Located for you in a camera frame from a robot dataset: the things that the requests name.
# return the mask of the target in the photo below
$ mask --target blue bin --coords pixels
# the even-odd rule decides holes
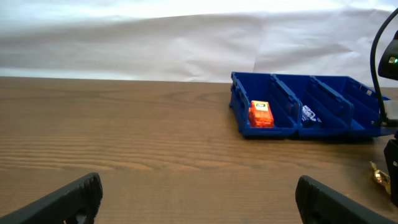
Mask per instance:
[[[372,125],[379,118],[379,105],[374,90],[350,78],[337,76],[316,76],[323,83],[340,93],[354,106],[349,136],[352,138],[368,138],[394,134],[394,129],[384,129]]]
[[[305,128],[299,123],[300,136],[342,136],[353,119],[353,105],[332,88],[308,75],[276,75],[304,105],[307,105],[322,121],[320,128]]]
[[[271,74],[233,72],[231,75],[231,103],[239,132],[244,137],[286,138],[297,132],[300,101],[282,82]],[[252,100],[267,101],[274,117],[273,128],[253,128],[248,113]]]

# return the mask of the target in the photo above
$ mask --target gold wrapper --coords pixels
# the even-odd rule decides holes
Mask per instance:
[[[385,172],[377,169],[377,166],[375,163],[371,162],[371,166],[373,168],[373,176],[372,179],[381,187],[383,187],[386,192],[391,195],[391,182],[390,182],[390,176],[386,174]]]

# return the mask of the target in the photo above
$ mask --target wrinkled white fabric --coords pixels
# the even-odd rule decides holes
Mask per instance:
[[[395,0],[0,2],[0,75],[230,82],[231,71],[347,75]],[[382,36],[379,60],[398,30]],[[381,86],[398,82],[380,78]]]

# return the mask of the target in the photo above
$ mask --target black cable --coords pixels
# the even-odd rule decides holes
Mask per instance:
[[[387,115],[386,115],[386,109],[384,108],[384,103],[383,103],[383,97],[381,95],[381,90],[379,86],[379,81],[377,80],[377,73],[376,73],[376,65],[375,65],[375,60],[376,60],[376,48],[377,48],[377,43],[379,43],[379,39],[381,34],[384,32],[384,29],[388,26],[388,24],[393,20],[393,18],[398,14],[398,9],[396,9],[392,14],[384,21],[383,25],[381,25],[379,31],[377,32],[372,48],[371,48],[371,75],[372,75],[372,80],[374,84],[374,90],[376,91],[377,95],[377,100],[379,102],[379,107],[380,107],[380,116],[379,116],[379,121],[377,121],[378,126],[381,125],[382,122],[387,121]]]

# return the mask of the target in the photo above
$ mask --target brown wooden surface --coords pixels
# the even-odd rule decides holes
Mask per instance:
[[[248,141],[229,99],[229,84],[0,78],[0,216],[98,172],[97,224],[301,223],[301,175],[398,221],[369,178],[390,136]]]

